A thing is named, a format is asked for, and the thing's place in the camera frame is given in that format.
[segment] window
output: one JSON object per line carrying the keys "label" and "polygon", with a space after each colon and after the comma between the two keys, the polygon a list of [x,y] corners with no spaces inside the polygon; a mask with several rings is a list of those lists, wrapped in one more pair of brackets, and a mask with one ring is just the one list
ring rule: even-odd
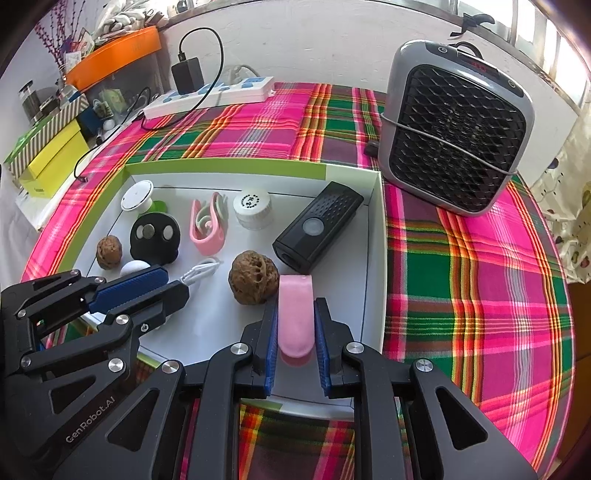
{"label": "window", "polygon": [[585,93],[587,69],[564,38],[560,39],[558,48],[556,83],[575,103],[580,103]]}
{"label": "window", "polygon": [[517,15],[517,37],[533,44],[535,32],[535,7],[530,0],[519,0]]}
{"label": "window", "polygon": [[556,58],[556,45],[558,42],[558,31],[554,24],[550,21],[546,21],[546,40],[544,43],[544,61],[542,68],[548,74],[554,65],[554,59]]}
{"label": "window", "polygon": [[449,0],[422,0],[421,3],[432,5],[442,10],[447,10],[449,7]]}
{"label": "window", "polygon": [[509,40],[511,31],[511,22],[513,20],[513,1],[512,0],[460,0],[457,5],[457,13],[462,16],[488,14],[495,19],[496,23],[483,24],[482,26],[492,30],[494,33]]}

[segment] black round object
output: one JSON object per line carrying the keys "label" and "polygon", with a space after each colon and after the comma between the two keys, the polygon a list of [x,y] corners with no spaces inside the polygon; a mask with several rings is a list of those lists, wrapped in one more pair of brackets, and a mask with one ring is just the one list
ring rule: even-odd
{"label": "black round object", "polygon": [[178,257],[180,243],[178,223],[167,213],[151,212],[140,216],[129,234],[132,258],[150,265],[174,262]]}

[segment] power strip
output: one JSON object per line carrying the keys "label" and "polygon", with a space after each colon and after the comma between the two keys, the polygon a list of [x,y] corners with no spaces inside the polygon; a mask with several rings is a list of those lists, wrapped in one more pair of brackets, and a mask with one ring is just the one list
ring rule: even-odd
{"label": "power strip", "polygon": [[[208,83],[197,92],[186,95],[179,95],[176,91],[165,93],[144,108],[144,115],[146,119],[152,120],[161,116],[188,112],[203,98],[210,86],[211,83]],[[253,77],[235,85],[219,82],[199,108],[264,102],[275,94],[274,88],[274,77]]]}

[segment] yellow box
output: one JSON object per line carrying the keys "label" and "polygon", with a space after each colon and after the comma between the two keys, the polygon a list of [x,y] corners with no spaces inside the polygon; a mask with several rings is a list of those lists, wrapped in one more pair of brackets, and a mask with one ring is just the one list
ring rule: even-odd
{"label": "yellow box", "polygon": [[33,159],[18,181],[32,197],[51,198],[76,161],[88,152],[76,120],[67,124]]}

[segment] dried walnut shell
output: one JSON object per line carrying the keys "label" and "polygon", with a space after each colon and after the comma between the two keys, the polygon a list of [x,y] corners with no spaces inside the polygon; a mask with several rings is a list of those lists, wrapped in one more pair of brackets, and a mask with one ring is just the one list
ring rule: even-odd
{"label": "dried walnut shell", "polygon": [[277,292],[279,272],[273,260],[247,250],[232,262],[228,283],[238,303],[257,305]]}
{"label": "dried walnut shell", "polygon": [[103,270],[111,270],[121,262],[123,249],[121,242],[114,235],[108,235],[96,246],[96,261]]}

